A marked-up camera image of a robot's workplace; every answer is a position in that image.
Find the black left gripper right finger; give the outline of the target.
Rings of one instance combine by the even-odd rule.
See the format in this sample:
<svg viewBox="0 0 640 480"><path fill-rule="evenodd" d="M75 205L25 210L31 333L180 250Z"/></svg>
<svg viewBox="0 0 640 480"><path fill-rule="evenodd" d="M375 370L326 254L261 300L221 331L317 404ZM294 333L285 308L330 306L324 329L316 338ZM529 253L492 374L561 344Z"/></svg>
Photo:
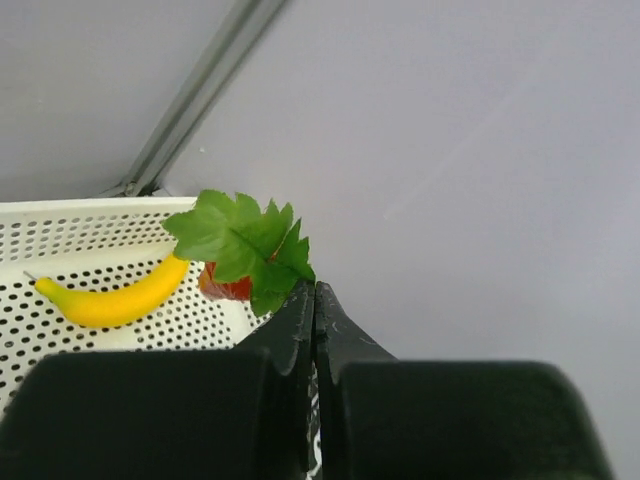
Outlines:
<svg viewBox="0 0 640 480"><path fill-rule="evenodd" d="M327 479L610 479L581 394L537 361L400 360L316 287Z"/></svg>

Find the yellow fake banana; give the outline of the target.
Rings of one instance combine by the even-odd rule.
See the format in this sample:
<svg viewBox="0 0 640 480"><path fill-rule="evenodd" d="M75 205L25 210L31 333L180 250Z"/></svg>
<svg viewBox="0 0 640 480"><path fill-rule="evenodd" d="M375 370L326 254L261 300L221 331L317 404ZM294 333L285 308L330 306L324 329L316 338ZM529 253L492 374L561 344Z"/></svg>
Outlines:
<svg viewBox="0 0 640 480"><path fill-rule="evenodd" d="M49 277L38 278L34 288L69 322L87 328L114 328L134 322L160 307L179 288L189 266L189 261L170 254L146 277L118 290L71 290Z"/></svg>

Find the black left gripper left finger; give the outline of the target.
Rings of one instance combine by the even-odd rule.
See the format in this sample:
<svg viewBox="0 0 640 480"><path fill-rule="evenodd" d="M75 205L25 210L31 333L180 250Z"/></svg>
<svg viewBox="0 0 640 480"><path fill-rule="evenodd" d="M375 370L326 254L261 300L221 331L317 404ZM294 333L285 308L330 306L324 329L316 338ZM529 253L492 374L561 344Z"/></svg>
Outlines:
<svg viewBox="0 0 640 480"><path fill-rule="evenodd" d="M48 356L1 423L5 479L302 479L315 288L229 350Z"/></svg>

